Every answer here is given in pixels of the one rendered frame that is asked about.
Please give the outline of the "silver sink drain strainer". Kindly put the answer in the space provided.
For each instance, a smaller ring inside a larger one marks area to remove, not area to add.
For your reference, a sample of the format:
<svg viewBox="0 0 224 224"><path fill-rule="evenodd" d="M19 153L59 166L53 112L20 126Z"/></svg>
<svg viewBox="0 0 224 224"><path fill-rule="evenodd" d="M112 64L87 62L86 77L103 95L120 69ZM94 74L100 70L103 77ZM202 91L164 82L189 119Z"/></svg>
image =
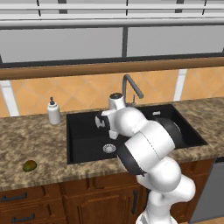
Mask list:
<svg viewBox="0 0 224 224"><path fill-rule="evenodd" d="M116 147L113 145L113 144L105 144L103 147L102 147L103 151L105 153L114 153L116 151Z"/></svg>

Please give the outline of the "black kitchen sink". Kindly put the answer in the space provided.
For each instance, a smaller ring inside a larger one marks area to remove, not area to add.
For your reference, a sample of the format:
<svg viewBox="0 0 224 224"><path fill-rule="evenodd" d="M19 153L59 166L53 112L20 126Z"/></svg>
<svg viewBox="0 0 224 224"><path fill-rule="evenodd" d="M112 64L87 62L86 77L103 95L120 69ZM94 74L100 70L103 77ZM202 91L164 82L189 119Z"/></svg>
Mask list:
<svg viewBox="0 0 224 224"><path fill-rule="evenodd" d="M207 145L202 136L171 104L137 107L137 109L148 120L159 117L175 122L182 134L180 149ZM110 139L107 130L97 128L96 115L97 111L66 116L66 153L69 165L116 158L117 148L128 140L126 136L121 135L116 140ZM116 151L105 153L102 149L105 144L113 144Z"/></svg>

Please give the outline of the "wooden panel under sink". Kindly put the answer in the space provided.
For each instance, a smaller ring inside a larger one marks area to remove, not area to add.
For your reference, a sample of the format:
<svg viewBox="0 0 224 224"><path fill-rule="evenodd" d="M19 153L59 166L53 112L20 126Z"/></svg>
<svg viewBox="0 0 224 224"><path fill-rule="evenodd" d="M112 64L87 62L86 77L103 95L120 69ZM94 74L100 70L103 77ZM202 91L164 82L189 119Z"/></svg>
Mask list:
<svg viewBox="0 0 224 224"><path fill-rule="evenodd" d="M96 189L103 189L108 187L126 186L129 184L136 184L135 176L127 172L105 175L92 178L93 186Z"/></svg>

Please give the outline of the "grey sink faucet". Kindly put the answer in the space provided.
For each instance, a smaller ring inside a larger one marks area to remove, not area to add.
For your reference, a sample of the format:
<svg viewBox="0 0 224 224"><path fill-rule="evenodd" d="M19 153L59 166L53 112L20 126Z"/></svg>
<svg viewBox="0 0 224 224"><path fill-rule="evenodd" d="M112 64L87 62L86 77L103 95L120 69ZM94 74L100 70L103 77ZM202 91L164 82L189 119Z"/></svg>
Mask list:
<svg viewBox="0 0 224 224"><path fill-rule="evenodd" d="M132 78L130 77L129 74L125 74L122 78L122 95L123 95L123 99L126 100L126 89L127 89L127 83L129 83L131 85L131 87L133 88L133 90L136 92L137 96L139 99L143 99L144 98L144 94L142 93L142 91L140 90L140 88L137 86L137 84L132 80ZM127 103L125 101L125 105L126 106L134 106L136 103L133 101L132 103Z"/></svg>

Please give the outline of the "green yellow mango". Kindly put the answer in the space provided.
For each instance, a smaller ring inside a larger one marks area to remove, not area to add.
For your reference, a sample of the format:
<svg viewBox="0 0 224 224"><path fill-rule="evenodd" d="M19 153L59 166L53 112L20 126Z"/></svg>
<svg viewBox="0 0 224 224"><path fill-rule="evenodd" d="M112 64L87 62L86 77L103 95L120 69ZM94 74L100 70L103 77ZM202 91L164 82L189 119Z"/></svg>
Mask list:
<svg viewBox="0 0 224 224"><path fill-rule="evenodd" d="M28 160L23 165L24 172L31 172L37 168L37 163L33 160Z"/></svg>

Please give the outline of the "white soap dispenser bottle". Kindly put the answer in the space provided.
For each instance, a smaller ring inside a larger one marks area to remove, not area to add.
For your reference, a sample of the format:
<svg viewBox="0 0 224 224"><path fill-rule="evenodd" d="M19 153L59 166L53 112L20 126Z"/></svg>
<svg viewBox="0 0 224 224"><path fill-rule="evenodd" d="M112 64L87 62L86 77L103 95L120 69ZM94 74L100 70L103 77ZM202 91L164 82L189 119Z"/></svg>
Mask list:
<svg viewBox="0 0 224 224"><path fill-rule="evenodd" d="M47 106L47 114L50 124L57 125L60 123L60 106L53 100L52 96Z"/></svg>

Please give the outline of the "wooden window sill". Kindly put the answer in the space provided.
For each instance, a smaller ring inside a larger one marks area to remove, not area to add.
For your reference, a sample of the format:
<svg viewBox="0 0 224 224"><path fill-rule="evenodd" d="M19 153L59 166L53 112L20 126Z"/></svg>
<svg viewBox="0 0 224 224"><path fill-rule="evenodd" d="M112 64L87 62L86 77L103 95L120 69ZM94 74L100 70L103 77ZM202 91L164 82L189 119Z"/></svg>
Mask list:
<svg viewBox="0 0 224 224"><path fill-rule="evenodd" d="M182 68L224 67L224 56L197 59L162 59L135 62L0 68L0 81L92 74L127 74Z"/></svg>

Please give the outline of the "wooden cupboard door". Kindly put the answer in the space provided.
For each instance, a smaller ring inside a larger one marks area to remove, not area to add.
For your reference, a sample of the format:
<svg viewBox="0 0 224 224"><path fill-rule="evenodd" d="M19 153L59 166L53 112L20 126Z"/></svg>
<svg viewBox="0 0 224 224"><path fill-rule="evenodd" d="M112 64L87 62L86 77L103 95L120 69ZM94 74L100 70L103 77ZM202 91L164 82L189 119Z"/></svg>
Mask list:
<svg viewBox="0 0 224 224"><path fill-rule="evenodd" d="M131 213L133 191L138 190L136 213ZM127 185L99 192L65 196L68 224L136 224L142 211L143 188Z"/></svg>
<svg viewBox="0 0 224 224"><path fill-rule="evenodd" d="M171 216L178 223L190 221L205 183L207 182L212 162L212 159L207 159L180 164L182 173L194 181L196 185L196 193L189 202L177 203L171 207Z"/></svg>

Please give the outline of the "small wooden drawer front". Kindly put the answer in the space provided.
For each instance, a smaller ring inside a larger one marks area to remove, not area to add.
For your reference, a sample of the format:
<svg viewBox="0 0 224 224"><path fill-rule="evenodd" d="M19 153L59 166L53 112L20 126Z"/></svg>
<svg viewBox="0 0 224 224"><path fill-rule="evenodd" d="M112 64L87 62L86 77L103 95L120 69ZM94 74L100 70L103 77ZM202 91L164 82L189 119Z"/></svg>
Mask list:
<svg viewBox="0 0 224 224"><path fill-rule="evenodd" d="M12 196L20 196L23 192L27 192L26 199L1 202L2 195L5 195L8 198ZM26 205L29 203L38 203L45 200L57 200L59 198L60 198L60 188L58 184L39 185L34 187L27 187L0 192L0 207L15 206L19 204Z"/></svg>

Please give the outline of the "large wooden drawer front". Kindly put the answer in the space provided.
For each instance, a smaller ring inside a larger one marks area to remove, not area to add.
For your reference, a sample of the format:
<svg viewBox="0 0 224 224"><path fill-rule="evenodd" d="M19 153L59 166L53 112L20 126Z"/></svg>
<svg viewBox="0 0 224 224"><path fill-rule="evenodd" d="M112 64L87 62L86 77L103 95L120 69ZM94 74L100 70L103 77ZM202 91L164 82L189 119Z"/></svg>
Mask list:
<svg viewBox="0 0 224 224"><path fill-rule="evenodd" d="M32 214L35 214L34 220L11 223L11 217L22 218L29 217ZM37 224L38 222L53 221L64 217L65 212L60 199L29 206L0 209L0 224Z"/></svg>

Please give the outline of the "grey dishwasher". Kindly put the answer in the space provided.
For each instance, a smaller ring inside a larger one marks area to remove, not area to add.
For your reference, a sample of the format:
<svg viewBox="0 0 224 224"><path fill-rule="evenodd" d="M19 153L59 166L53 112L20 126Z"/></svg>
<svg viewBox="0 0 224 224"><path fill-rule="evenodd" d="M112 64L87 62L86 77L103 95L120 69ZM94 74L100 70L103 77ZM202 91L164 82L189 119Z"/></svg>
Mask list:
<svg viewBox="0 0 224 224"><path fill-rule="evenodd" d="M224 217L224 157L213 161L190 224L220 217Z"/></svg>

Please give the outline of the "window with grey frame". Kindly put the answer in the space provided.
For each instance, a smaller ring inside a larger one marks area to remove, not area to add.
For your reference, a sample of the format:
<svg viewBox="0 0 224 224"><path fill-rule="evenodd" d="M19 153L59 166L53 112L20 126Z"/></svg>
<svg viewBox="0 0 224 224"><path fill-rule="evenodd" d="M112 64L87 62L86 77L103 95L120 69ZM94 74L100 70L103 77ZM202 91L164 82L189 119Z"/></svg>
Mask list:
<svg viewBox="0 0 224 224"><path fill-rule="evenodd" d="M0 0L0 67L224 56L224 0Z"/></svg>

